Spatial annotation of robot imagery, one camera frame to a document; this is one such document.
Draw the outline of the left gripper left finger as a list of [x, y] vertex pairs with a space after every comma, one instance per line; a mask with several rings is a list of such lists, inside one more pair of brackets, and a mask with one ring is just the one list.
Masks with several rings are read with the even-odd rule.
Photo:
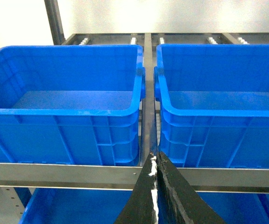
[[150, 153], [132, 194], [115, 223], [157, 224], [158, 222], [157, 158], [153, 153]]

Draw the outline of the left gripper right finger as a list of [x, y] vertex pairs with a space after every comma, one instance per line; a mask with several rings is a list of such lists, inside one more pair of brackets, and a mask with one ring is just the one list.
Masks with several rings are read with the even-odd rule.
[[163, 152], [157, 153], [157, 183], [160, 224], [225, 223]]

